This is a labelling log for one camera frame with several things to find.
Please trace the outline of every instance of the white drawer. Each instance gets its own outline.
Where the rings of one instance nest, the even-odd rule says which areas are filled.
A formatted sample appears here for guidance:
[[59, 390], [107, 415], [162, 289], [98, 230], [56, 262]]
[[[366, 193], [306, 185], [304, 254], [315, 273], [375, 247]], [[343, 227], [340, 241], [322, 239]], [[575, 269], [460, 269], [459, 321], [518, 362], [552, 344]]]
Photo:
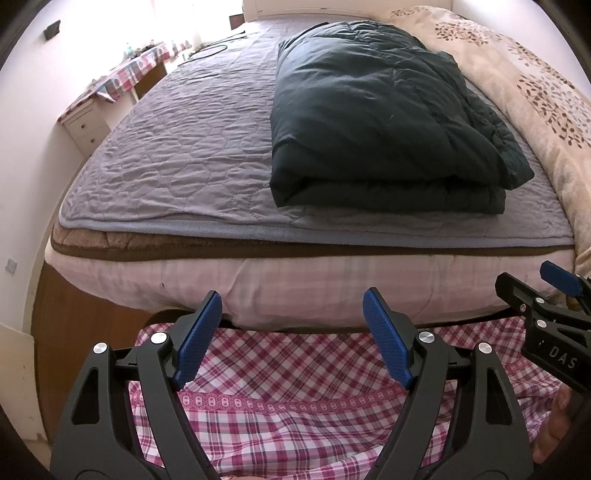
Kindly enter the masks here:
[[104, 127], [94, 129], [84, 136], [74, 138], [74, 141], [80, 151], [87, 157], [90, 157], [109, 133], [111, 133], [111, 129], [105, 125]]
[[80, 138], [88, 135], [101, 127], [109, 128], [105, 119], [95, 109], [88, 110], [82, 115], [66, 121], [64, 124], [72, 138]]

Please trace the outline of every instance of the plaid tablecloth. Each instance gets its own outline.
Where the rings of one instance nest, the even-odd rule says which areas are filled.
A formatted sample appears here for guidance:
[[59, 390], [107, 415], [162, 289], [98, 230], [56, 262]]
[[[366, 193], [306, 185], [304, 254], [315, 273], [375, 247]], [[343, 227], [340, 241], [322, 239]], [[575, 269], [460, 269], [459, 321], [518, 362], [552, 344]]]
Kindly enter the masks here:
[[[144, 329], [138, 343], [161, 324]], [[519, 354], [523, 321], [513, 317], [434, 329], [452, 345], [487, 341], [521, 405], [530, 440], [550, 412], [560, 382]], [[443, 450], [454, 402], [448, 382], [424, 458]], [[137, 382], [129, 387], [146, 459], [158, 465]], [[178, 396], [193, 430], [222, 476], [290, 480], [362, 479], [398, 418], [406, 391], [392, 380], [373, 337], [296, 335], [218, 329], [197, 378]]]
[[150, 70], [158, 63], [173, 58], [180, 51], [187, 50], [191, 45], [188, 41], [177, 45], [175, 42], [162, 42], [155, 47], [146, 50], [134, 59], [125, 60], [117, 65], [107, 75], [95, 80], [90, 84], [82, 95], [80, 95], [59, 117], [62, 121], [69, 113], [82, 105], [92, 97], [99, 97], [103, 100], [115, 103], [125, 92], [131, 90]]

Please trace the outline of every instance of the bed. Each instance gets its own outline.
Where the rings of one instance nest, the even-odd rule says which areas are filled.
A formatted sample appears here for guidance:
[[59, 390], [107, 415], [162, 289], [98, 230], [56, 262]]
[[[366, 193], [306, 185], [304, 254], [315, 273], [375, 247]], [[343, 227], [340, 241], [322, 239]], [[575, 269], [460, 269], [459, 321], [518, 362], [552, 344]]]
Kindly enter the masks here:
[[[265, 330], [361, 327], [368, 286], [424, 325], [502, 310], [493, 285], [503, 271], [550, 297], [538, 275], [544, 260], [591, 273], [588, 100], [509, 37], [449, 11], [450, 1], [418, 3], [245, 1], [246, 38], [179, 67], [90, 158], [66, 194], [46, 261], [88, 293], [149, 311], [193, 309], [215, 289], [236, 326]], [[511, 126], [535, 182], [510, 192], [505, 214], [269, 203], [278, 40], [363, 17], [451, 53]]]

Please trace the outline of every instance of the electrical outlet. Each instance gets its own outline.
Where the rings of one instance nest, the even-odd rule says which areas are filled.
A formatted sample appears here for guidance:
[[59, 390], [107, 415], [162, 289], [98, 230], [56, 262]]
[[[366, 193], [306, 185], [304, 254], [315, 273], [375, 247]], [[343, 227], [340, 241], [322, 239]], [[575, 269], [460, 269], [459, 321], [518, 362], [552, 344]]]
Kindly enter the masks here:
[[11, 275], [14, 275], [14, 272], [17, 271], [17, 263], [12, 258], [9, 258], [8, 262], [6, 262], [6, 267], [4, 267], [4, 270], [6, 270]]

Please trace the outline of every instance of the white nightstand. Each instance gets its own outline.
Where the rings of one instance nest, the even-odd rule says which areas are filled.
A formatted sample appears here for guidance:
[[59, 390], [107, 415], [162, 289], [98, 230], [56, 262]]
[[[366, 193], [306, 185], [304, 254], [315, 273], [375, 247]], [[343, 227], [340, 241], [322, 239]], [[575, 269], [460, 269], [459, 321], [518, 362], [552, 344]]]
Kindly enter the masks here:
[[133, 89], [126, 92], [115, 103], [91, 98], [60, 121], [86, 158], [131, 111], [137, 101], [133, 93]]

